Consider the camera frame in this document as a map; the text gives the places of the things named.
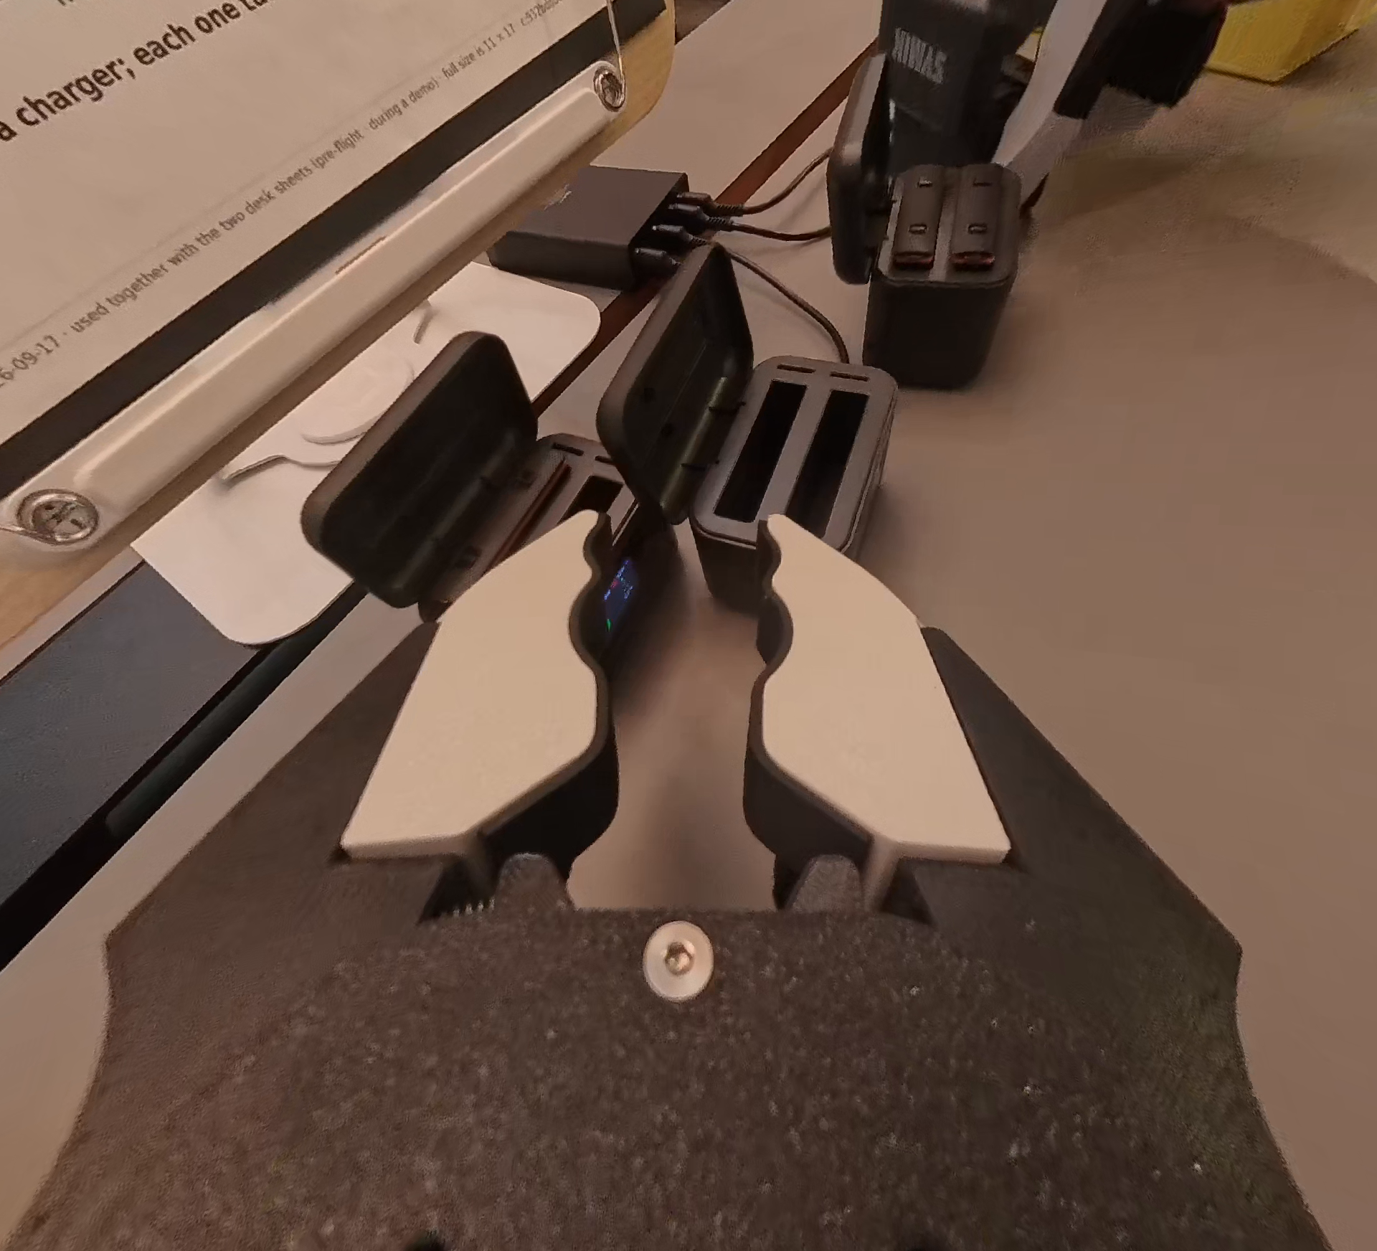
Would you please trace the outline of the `black charging hub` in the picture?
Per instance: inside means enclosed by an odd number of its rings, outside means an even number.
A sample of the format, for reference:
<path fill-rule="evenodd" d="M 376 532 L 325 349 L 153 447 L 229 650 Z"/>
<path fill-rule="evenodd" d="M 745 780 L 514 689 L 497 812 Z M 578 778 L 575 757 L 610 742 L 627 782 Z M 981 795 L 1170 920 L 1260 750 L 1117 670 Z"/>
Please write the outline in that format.
<path fill-rule="evenodd" d="M 686 171 L 592 164 L 488 251 L 501 272 L 629 290 L 643 279 L 635 253 L 669 204 L 690 192 Z"/>

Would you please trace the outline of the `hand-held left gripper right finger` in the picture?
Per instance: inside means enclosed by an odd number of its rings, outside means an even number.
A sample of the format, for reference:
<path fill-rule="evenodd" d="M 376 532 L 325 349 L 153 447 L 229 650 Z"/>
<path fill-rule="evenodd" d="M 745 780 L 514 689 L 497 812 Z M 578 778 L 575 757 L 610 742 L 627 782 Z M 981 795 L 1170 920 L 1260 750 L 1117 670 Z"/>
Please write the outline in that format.
<path fill-rule="evenodd" d="M 1011 863 L 1013 839 L 918 616 L 784 513 L 760 523 L 745 818 L 786 903 L 818 857 L 886 903 L 903 863 Z"/>

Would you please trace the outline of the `white clamp bar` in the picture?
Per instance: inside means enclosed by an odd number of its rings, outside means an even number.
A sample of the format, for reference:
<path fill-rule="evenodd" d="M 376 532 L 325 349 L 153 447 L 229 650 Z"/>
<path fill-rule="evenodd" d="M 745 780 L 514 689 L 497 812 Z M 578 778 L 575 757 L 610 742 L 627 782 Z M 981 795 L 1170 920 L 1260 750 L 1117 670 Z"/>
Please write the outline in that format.
<path fill-rule="evenodd" d="M 51 557 L 97 546 L 210 449 L 335 357 L 371 319 L 474 241 L 593 134 L 603 113 L 541 111 L 440 171 L 267 309 L 129 398 L 4 493 L 4 547 Z"/>

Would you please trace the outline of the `printed instruction sheet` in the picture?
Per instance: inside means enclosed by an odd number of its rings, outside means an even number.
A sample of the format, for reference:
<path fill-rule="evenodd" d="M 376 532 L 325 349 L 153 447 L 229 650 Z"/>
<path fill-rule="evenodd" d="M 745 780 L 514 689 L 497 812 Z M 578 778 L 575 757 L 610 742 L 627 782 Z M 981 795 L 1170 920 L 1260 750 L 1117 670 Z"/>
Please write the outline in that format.
<path fill-rule="evenodd" d="M 4 493 L 609 50 L 607 0 L 4 0 Z"/>

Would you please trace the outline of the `wooden sign board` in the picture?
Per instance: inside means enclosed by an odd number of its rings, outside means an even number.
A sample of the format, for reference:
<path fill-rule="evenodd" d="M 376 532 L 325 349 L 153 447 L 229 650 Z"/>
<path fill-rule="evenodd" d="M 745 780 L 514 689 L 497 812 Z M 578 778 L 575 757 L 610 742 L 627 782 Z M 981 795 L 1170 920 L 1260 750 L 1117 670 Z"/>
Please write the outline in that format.
<path fill-rule="evenodd" d="M 4 646 L 646 115 L 675 0 L 4 0 Z"/>

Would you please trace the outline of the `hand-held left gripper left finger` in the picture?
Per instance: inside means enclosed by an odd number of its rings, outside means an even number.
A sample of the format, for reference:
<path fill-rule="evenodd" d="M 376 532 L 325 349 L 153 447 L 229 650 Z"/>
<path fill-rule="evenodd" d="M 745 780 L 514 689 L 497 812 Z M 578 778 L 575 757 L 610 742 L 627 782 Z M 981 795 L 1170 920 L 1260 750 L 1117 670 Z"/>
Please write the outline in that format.
<path fill-rule="evenodd" d="M 618 808 L 593 653 L 609 559 L 609 517 L 582 510 L 448 606 L 342 831 L 350 861 L 448 859 L 478 893 L 527 854 L 569 878 Z"/>

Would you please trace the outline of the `black battery charger case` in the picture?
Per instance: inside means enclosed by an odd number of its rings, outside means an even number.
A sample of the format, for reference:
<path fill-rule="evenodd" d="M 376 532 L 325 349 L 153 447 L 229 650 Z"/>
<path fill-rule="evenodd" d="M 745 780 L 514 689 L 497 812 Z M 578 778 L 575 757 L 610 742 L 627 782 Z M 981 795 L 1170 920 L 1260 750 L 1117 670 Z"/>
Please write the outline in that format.
<path fill-rule="evenodd" d="M 301 510 L 312 547 L 391 608 L 439 621 L 490 570 L 537 538 L 531 508 L 552 462 L 573 476 L 563 510 L 610 525 L 592 651 L 616 672 L 661 593 L 675 553 L 669 525 L 637 500 L 601 442 L 541 434 L 505 340 L 469 330 L 444 345 L 327 474 Z"/>
<path fill-rule="evenodd" d="M 756 360 L 726 249 L 680 262 L 597 406 L 597 434 L 650 519 L 690 525 L 711 593 L 758 610 L 760 521 L 786 515 L 858 559 L 898 383 L 867 364 Z"/>
<path fill-rule="evenodd" d="M 954 188 L 930 272 L 890 266 L 898 179 L 913 166 L 994 162 L 1028 85 L 1007 0 L 882 0 L 875 50 L 856 71 L 826 168 L 837 275 L 867 289 L 862 357 L 896 381 L 962 389 L 977 379 L 1020 272 L 949 266 Z"/>

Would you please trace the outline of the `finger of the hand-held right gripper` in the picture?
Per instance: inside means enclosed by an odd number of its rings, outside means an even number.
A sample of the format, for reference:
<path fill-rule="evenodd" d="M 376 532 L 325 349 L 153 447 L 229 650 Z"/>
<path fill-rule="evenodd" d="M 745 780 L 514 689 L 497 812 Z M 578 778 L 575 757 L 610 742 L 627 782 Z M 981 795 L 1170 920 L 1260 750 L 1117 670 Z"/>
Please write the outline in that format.
<path fill-rule="evenodd" d="M 1115 13 L 1115 0 L 1058 0 L 1043 26 L 1035 66 L 994 153 L 1018 179 L 1022 207 L 1041 194 L 1105 86 L 1102 56 Z"/>

